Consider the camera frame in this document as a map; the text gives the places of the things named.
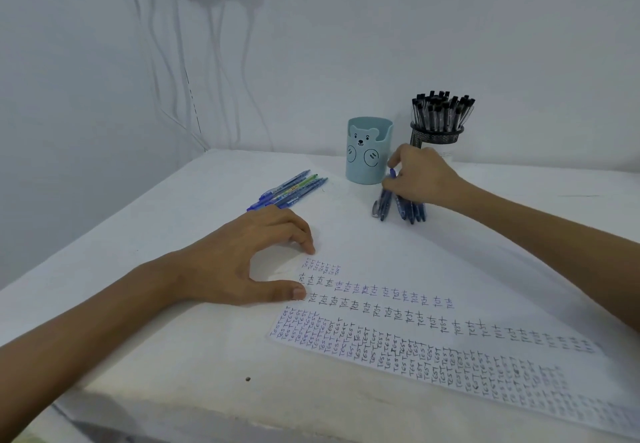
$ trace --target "blue cup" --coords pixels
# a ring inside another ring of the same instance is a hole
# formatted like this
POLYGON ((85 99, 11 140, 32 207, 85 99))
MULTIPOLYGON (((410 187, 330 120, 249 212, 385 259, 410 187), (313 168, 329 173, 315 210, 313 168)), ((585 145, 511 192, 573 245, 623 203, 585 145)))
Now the blue cup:
POLYGON ((379 184, 385 177, 394 123, 359 116, 347 124, 347 178, 356 184, 379 184))

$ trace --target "tabletop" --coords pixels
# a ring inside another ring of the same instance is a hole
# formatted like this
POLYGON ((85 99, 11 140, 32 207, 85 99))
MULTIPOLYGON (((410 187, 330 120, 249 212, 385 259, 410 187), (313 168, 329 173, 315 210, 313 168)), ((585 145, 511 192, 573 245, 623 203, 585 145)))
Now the tabletop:
MULTIPOLYGON (((334 242, 326 240, 332 239, 336 223, 369 221, 380 192, 379 185, 348 182, 344 168, 340 157, 205 154, 0 291, 0 344, 83 302, 138 264, 205 236, 243 213, 257 195, 303 169, 330 179, 294 206, 311 225, 321 255, 323 243, 334 242)), ((500 196, 640 241, 640 174, 482 164, 454 168, 500 196)), ((394 229, 399 219, 389 222, 372 229, 394 229)), ((484 263, 486 270, 500 270, 488 264, 492 250, 519 249, 475 221, 436 206, 429 206, 428 222, 411 229, 422 230, 436 243, 444 239, 444 249, 455 243, 457 255, 484 263)), ((281 267, 298 254, 288 246, 259 253, 252 262, 252 277, 277 278, 281 267)), ((495 275, 550 314, 595 340, 607 341, 610 353, 640 357, 636 334, 568 282, 561 287, 553 281, 531 285, 513 276, 507 280, 505 273, 495 275), (572 304, 584 310, 567 310, 572 304)), ((626 441, 276 344, 266 333, 282 309, 281 303, 177 305, 126 342, 78 388, 355 442, 418 442, 427 436, 430 442, 626 441)))

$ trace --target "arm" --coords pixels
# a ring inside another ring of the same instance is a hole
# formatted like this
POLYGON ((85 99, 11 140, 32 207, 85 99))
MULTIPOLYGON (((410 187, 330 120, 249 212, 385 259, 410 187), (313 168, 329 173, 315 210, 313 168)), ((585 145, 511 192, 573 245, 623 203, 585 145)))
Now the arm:
POLYGON ((484 224, 532 253, 621 321, 640 331, 640 244, 525 207, 461 179, 433 150, 403 145, 403 167, 386 189, 484 224))
POLYGON ((86 302, 0 347, 0 443, 164 308, 181 300, 242 305, 302 299, 300 283, 249 278, 269 245, 314 252, 308 224, 275 206, 246 213, 191 246, 133 269, 86 302))

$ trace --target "table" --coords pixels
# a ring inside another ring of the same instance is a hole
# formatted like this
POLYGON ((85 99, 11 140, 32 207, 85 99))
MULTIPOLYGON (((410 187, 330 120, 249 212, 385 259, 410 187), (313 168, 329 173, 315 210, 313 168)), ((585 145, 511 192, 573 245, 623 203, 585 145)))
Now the table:
MULTIPOLYGON (((344 215, 337 211, 369 216, 379 194, 379 186, 348 182, 344 162, 316 155, 207 153, 0 291, 0 343, 86 300, 138 264, 203 237, 303 169, 330 178, 322 192, 294 208, 315 230, 321 252, 326 220, 337 222, 344 215)), ((640 174, 454 166, 500 196, 640 241, 640 174)), ((429 216, 411 229, 438 232, 447 225, 469 242, 509 243, 456 213, 429 206, 429 216)), ((260 253, 252 275, 276 275, 294 253, 279 246, 260 253)), ((555 289, 551 285, 519 289, 558 317, 570 303, 583 305, 588 316, 569 323, 607 341, 620 358, 640 360, 638 336, 576 289, 564 286, 566 298, 554 300, 545 294, 555 289)), ((57 405, 76 421, 180 442, 627 441, 270 342, 265 335, 282 306, 176 305, 57 405)))

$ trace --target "wall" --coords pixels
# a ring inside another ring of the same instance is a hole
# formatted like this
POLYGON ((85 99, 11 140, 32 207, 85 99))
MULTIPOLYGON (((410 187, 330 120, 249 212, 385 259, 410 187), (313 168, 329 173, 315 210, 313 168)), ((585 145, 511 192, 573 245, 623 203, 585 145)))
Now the wall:
POLYGON ((2 287, 202 150, 154 111, 131 0, 0 3, 2 287))
POLYGON ((459 160, 640 170, 640 0, 180 0, 216 146, 343 155, 346 120, 397 122, 430 89, 477 98, 459 160), (237 141, 236 116, 241 119, 237 141))

